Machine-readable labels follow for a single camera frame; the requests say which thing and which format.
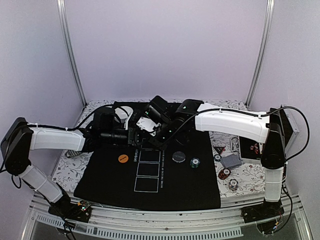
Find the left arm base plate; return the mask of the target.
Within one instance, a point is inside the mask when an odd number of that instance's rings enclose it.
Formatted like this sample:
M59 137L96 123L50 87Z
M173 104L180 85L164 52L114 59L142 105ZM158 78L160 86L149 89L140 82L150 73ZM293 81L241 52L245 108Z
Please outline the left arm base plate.
M92 208L90 205L84 204L83 201L72 203L69 200L60 200L56 203L50 203L48 213L62 217L65 220L88 223L91 217Z

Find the black dealer button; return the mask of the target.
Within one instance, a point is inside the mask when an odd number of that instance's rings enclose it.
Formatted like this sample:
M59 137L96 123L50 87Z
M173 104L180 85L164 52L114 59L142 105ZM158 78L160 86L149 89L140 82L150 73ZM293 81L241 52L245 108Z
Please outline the black dealer button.
M172 154L172 160L176 163L183 163L186 160L186 155L182 151L176 151Z

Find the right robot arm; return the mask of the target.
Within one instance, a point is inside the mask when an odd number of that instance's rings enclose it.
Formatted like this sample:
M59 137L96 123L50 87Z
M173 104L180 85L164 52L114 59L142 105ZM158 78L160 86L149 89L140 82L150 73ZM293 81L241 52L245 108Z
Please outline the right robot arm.
M264 203L258 213L269 218L278 210L283 172L289 158L285 153L285 133L281 108L268 112L223 108L201 100L186 99L176 110L160 96L146 106L136 125L150 134L150 143L162 148L188 123L200 132L219 132L251 139L262 144L261 164L265 170Z

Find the teal poker chip stack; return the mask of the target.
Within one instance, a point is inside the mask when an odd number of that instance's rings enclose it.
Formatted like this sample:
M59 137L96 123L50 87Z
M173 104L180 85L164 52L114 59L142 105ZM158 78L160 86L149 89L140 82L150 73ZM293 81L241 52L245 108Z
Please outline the teal poker chip stack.
M193 169L196 169L196 168L199 167L200 163L201 162L200 162L200 160L198 158L192 158L190 160L190 167L193 168Z

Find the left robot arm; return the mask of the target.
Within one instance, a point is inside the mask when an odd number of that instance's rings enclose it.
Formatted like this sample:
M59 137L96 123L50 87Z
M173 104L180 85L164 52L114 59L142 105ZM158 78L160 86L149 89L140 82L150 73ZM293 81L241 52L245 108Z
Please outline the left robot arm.
M137 110L122 118L115 109L104 106L96 109L92 116L93 120L86 127L74 128L29 123L18 117L0 143L3 159L0 171L19 177L45 197L53 214L70 217L74 212L86 211L86 207L73 204L59 184L32 164L29 153L50 149L82 154L92 153L103 145L140 146L138 141L145 125Z

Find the orange big blind button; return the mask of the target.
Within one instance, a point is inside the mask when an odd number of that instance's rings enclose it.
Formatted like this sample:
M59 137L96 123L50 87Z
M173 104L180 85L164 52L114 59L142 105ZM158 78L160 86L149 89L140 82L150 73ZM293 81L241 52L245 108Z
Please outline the orange big blind button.
M121 155L118 157L118 161L119 161L120 163L122 163L122 164L127 163L128 160L129 160L129 157L128 157L128 155L126 155L126 154L121 154Z

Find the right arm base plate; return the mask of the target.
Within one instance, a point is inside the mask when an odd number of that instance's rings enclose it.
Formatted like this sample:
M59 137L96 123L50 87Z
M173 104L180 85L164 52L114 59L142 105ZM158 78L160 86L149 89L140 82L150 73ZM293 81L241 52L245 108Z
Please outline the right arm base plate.
M275 218L285 213L281 200L269 202L265 199L263 203L241 208L241 216L245 223Z

